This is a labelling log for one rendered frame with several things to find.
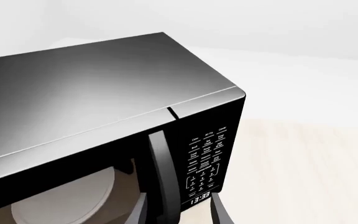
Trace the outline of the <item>black microwave oven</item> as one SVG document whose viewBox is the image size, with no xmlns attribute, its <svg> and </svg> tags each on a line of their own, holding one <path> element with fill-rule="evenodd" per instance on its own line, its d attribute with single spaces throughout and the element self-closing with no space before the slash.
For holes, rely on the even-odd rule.
<svg viewBox="0 0 358 224">
<path fill-rule="evenodd" d="M 222 190 L 246 94 L 165 33 L 0 57 L 0 112 L 49 115 L 68 132 L 164 108 L 182 213 Z"/>
</svg>

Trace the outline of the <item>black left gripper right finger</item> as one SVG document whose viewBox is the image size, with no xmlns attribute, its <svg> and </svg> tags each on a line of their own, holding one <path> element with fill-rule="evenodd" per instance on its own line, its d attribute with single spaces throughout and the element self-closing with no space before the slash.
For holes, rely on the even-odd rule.
<svg viewBox="0 0 358 224">
<path fill-rule="evenodd" d="M 213 224 L 232 224 L 232 220 L 216 192 L 211 193 L 210 208 Z"/>
</svg>

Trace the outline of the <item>black microwave door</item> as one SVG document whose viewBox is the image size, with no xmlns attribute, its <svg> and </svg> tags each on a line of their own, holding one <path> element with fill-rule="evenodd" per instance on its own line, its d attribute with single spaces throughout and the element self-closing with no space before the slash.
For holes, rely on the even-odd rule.
<svg viewBox="0 0 358 224">
<path fill-rule="evenodd" d="M 108 167 L 115 181 L 102 207 L 82 224 L 124 224 L 139 195 L 148 194 L 145 224 L 158 224 L 162 214 L 157 171 L 149 135 L 169 134 L 183 117 L 172 107 L 97 128 L 66 130 L 49 115 L 0 112 L 0 224 L 17 224 L 11 205 Z"/>
</svg>

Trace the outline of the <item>white round turntable plate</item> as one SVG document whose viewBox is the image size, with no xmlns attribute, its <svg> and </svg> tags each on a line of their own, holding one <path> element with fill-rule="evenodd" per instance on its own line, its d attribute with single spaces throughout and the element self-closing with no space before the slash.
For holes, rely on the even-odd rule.
<svg viewBox="0 0 358 224">
<path fill-rule="evenodd" d="M 115 181 L 113 167 L 11 205 L 17 224 L 82 224 L 106 202 Z"/>
</svg>

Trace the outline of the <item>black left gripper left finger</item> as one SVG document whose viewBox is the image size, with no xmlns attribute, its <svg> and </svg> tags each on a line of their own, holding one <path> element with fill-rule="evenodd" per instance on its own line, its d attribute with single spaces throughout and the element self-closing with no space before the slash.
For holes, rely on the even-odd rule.
<svg viewBox="0 0 358 224">
<path fill-rule="evenodd" d="M 148 211 L 148 194 L 141 193 L 131 214 L 124 224 L 145 224 Z"/>
</svg>

